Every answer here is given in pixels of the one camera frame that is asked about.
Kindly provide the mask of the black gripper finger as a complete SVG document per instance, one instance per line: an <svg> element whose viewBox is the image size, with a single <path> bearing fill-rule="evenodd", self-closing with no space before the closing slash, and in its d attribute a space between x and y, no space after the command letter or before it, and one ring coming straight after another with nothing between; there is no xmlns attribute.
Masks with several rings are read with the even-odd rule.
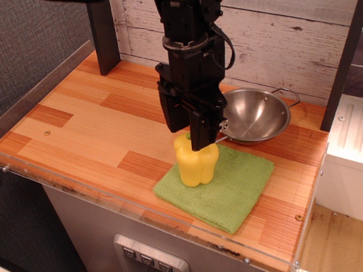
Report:
<svg viewBox="0 0 363 272"><path fill-rule="evenodd" d="M227 128L228 121L224 117L227 105L213 108L192 108L189 124L193 151L200 151L215 143L219 131Z"/></svg>
<svg viewBox="0 0 363 272"><path fill-rule="evenodd" d="M177 90L165 82L158 82L159 100L168 129L175 133L189 126L189 112L182 106Z"/></svg>

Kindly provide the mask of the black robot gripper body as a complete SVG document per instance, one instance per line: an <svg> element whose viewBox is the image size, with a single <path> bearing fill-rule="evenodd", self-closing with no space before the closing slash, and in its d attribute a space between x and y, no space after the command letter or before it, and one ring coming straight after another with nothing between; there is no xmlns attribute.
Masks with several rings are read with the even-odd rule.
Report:
<svg viewBox="0 0 363 272"><path fill-rule="evenodd" d="M168 54L168 63L156 66L160 82L177 90L189 115L193 108L226 105L219 89L226 71L225 41L221 36L205 33L198 40L187 43L163 37L162 44Z"/></svg>

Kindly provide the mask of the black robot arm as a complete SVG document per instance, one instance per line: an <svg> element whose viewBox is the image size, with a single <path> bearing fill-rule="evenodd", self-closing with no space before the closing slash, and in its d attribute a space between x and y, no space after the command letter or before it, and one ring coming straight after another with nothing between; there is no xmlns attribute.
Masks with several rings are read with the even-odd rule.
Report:
<svg viewBox="0 0 363 272"><path fill-rule="evenodd" d="M165 35L168 63L159 63L157 83L165 121L172 132L190 128L193 151L216 141L227 125L227 101L219 89L228 37L215 24L222 0L154 0Z"/></svg>

